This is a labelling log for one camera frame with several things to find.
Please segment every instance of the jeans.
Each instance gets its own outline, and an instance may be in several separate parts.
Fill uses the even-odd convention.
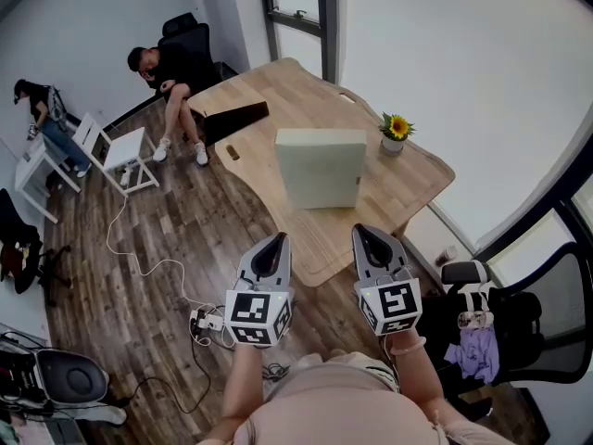
[[[56,146],[74,161],[79,170],[86,170],[91,161],[74,141],[59,128],[56,122],[46,119],[41,126],[41,133],[49,138]]]

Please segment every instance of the woman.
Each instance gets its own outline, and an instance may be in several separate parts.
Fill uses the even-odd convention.
[[[91,168],[91,161],[74,141],[60,129],[57,122],[52,121],[50,118],[49,107],[47,106],[48,95],[49,88],[47,86],[30,83],[24,79],[18,80],[15,84],[15,104],[18,104],[24,97],[29,98],[31,114],[35,118],[35,129],[41,131],[43,135],[74,161],[74,170],[78,172],[77,176],[83,178]]]
[[[314,354],[266,401],[261,350],[237,345],[221,420],[200,445],[510,445],[447,403],[424,342],[415,329],[388,337],[400,387],[384,363],[361,353],[326,363]]]

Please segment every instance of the black t-shirt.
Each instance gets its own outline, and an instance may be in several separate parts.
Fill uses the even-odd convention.
[[[29,94],[29,103],[31,104],[31,114],[35,118],[35,121],[39,120],[41,112],[37,109],[36,105],[43,102],[47,106],[47,98],[49,96],[49,88],[39,85],[34,90],[31,90]]]
[[[186,83],[192,94],[221,81],[211,61],[199,53],[191,54],[181,44],[163,44],[158,47],[158,51],[158,66],[153,69],[155,80],[148,84],[157,92],[160,92],[160,85],[168,80]]]

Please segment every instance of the beige shirt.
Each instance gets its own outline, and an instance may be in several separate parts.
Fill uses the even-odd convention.
[[[444,429],[411,400],[361,370],[325,364],[287,378],[234,435],[234,445],[510,445],[471,422]],[[200,445],[224,445],[205,440]]]

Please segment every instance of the sunflower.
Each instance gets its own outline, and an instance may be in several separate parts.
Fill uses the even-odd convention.
[[[392,140],[406,140],[414,133],[413,123],[409,123],[400,115],[383,114],[384,125],[381,132]]]

